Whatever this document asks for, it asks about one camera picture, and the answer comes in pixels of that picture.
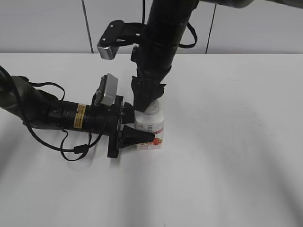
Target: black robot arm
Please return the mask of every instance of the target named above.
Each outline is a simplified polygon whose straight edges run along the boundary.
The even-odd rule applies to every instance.
[[[153,141],[153,133],[124,125],[134,123],[134,108],[129,103],[123,104],[123,97],[116,95],[117,79],[111,74],[102,78],[91,105],[63,101],[63,98],[58,100],[54,95],[34,88],[44,85],[56,84],[31,83],[25,77],[10,76],[0,66],[0,107],[21,118],[37,141],[60,151],[65,159],[64,152],[82,154],[80,158],[84,157],[102,135],[109,136],[107,156],[111,158],[117,158],[121,148]],[[63,143],[60,148],[50,145],[41,140],[33,129],[81,131],[89,133],[90,138],[92,133],[98,134],[98,137],[92,143],[90,139],[88,144],[63,149]]]
[[[225,6],[242,8],[253,0],[202,0]],[[303,8],[302,0],[269,0]],[[133,49],[131,61],[137,64],[137,77],[133,77],[135,110],[144,112],[149,104],[164,93],[164,77],[188,27],[197,41],[193,27],[188,23],[199,0],[153,0],[146,25],[113,21],[102,35],[98,50],[103,59],[114,59],[119,46],[139,44]]]

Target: white tabletop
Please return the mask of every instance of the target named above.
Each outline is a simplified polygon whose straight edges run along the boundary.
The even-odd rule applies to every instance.
[[[129,58],[0,54],[0,65],[87,104],[110,72],[132,102]],[[104,137],[68,163],[0,110],[0,226],[303,226],[303,55],[177,55],[165,83],[163,149],[118,160]],[[36,132],[56,146],[65,136]],[[87,139],[73,132],[65,146]]]

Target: yellow label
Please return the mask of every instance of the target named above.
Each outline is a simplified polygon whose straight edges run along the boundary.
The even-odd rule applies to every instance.
[[[82,124],[84,120],[86,105],[78,104],[75,121],[74,121],[74,128],[75,129],[82,129]]]

